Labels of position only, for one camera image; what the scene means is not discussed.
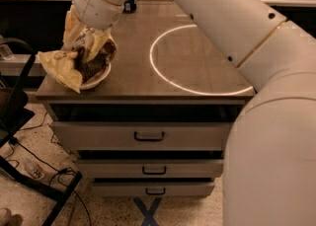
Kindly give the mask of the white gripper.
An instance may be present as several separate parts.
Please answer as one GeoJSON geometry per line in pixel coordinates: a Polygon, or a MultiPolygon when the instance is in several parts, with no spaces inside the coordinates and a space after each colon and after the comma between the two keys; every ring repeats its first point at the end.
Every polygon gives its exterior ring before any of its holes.
{"type": "Polygon", "coordinates": [[[87,25],[85,61],[89,62],[111,37],[107,29],[119,20],[123,6],[107,0],[72,0],[72,4],[65,17],[62,49],[71,49],[87,25]]]}

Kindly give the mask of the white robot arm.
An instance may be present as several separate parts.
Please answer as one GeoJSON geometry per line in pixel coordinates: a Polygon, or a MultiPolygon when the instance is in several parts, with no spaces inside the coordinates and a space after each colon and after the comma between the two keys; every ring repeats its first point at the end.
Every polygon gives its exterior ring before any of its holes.
{"type": "MultiPolygon", "coordinates": [[[[73,0],[109,29],[125,0],[73,0]]],[[[316,42],[260,0],[174,0],[254,87],[224,156],[224,226],[316,226],[316,42]]]]}

